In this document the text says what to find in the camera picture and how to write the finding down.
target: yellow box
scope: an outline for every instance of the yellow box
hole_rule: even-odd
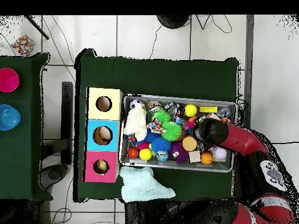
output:
[[[217,107],[199,107],[199,112],[201,113],[216,113],[217,111]]]
[[[89,87],[88,91],[88,118],[90,120],[120,120],[123,93],[119,89]]]

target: metal tray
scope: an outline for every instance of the metal tray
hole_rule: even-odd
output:
[[[148,112],[147,103],[151,100],[158,100],[163,106],[169,102],[183,103],[183,104],[194,104],[197,107],[200,106],[217,106],[217,107],[229,107],[231,111],[230,121],[236,123],[237,121],[237,105],[233,102],[226,101],[214,101],[214,100],[199,100],[199,99],[186,99],[177,97],[164,97],[164,96],[152,96],[144,94],[125,94],[123,97],[122,104],[122,119],[121,119],[121,131],[120,131],[120,149],[119,149],[119,161],[124,166],[141,166],[141,167],[160,167],[167,169],[182,169],[182,170],[198,170],[198,171],[209,171],[209,172],[220,172],[228,173],[232,170],[234,164],[233,153],[228,150],[226,162],[212,162],[210,165],[203,165],[201,163],[189,163],[185,161],[178,164],[175,160],[168,159],[165,162],[160,162],[156,158],[152,158],[148,161],[137,159],[130,159],[127,156],[128,148],[130,143],[128,142],[127,135],[123,134],[124,126],[126,123],[126,117],[130,109],[130,102],[134,99],[140,99],[144,102],[147,108],[147,124],[151,122],[151,115]]]

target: green table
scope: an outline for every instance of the green table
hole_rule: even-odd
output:
[[[95,57],[84,49],[76,58],[74,200],[85,198],[121,198],[123,180],[115,183],[82,182],[84,153],[86,88],[120,89],[139,93],[193,99],[235,102],[237,98],[238,61],[166,61]],[[172,188],[172,200],[194,201],[203,198],[230,198],[232,171],[213,173],[153,168],[155,179]]]
[[[41,160],[40,72],[48,54],[30,58],[0,57],[0,69],[14,69],[20,86],[12,93],[0,92],[0,104],[16,108],[20,124],[0,131],[0,198],[49,200],[39,186]]]

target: pink box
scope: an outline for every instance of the pink box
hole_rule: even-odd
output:
[[[105,174],[98,174],[93,169],[93,164],[97,160],[104,160],[108,164]],[[83,182],[115,183],[119,173],[119,161],[117,152],[109,151],[87,151],[85,161],[85,180]]]

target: blue cup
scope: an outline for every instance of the blue cup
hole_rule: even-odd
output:
[[[21,121],[17,109],[9,105],[0,105],[0,131],[8,131],[16,127]]]

